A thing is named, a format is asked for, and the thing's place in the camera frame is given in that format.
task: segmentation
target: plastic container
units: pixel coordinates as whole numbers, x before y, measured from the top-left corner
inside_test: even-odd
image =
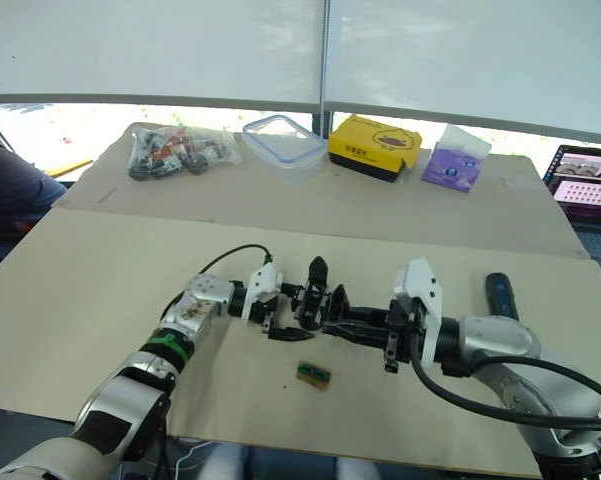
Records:
[[[242,138],[255,156],[275,167],[287,183],[313,178],[326,165],[326,140],[284,115],[249,123],[242,132]]]

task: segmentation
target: floor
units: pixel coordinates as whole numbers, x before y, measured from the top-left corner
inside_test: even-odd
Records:
[[[44,440],[70,434],[72,428],[73,426],[70,423],[0,410],[0,467]],[[215,444],[200,448],[189,459],[183,461],[179,480],[195,479],[204,460],[214,447]],[[186,455],[189,449],[189,446],[181,444],[177,439],[170,439],[168,446],[170,464],[174,466],[176,460]],[[144,460],[137,463],[125,463],[122,471],[123,475],[121,476],[121,472],[118,470],[112,480],[119,480],[120,478],[126,480],[141,479],[141,477],[133,474],[151,478],[153,474],[152,464],[157,456],[154,446]],[[253,480],[332,480],[334,475],[335,459],[333,457],[252,448],[249,449],[248,458]],[[399,465],[378,464],[378,470],[383,480],[496,478],[444,474]]]

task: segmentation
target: plastic bag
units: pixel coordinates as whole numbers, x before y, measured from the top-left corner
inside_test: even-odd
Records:
[[[218,163],[240,163],[233,135],[192,127],[133,129],[127,174],[134,180],[164,178],[182,171],[200,175]]]

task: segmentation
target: yellow box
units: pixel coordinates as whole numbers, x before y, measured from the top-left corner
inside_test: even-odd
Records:
[[[333,163],[393,182],[405,164],[416,164],[421,143],[416,132],[351,115],[331,134],[328,148]]]

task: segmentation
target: table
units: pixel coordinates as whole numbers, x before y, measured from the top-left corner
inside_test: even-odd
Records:
[[[74,419],[185,282],[210,258],[246,242],[268,246],[292,282],[304,281],[311,259],[323,255],[332,286],[343,282],[354,304],[378,307],[388,305],[398,267],[424,256],[444,289],[444,314],[455,317],[487,314],[485,275],[504,271],[522,321],[547,349],[601,382],[601,271],[591,260],[54,208],[0,266],[0,408]],[[260,261],[259,253],[243,252],[214,271],[246,279]],[[295,379],[299,360],[333,371],[326,392]],[[475,380],[433,370],[453,391],[495,402]],[[169,430],[537,476],[515,427],[445,404],[406,365],[398,375],[385,373],[380,350],[326,335],[280,343],[239,320],[219,319],[184,371]]]
[[[241,145],[245,161],[203,176],[126,175],[132,124],[56,206],[320,233],[589,258],[528,158],[490,155],[470,194],[422,182],[429,151],[395,184],[329,163],[289,186]]]

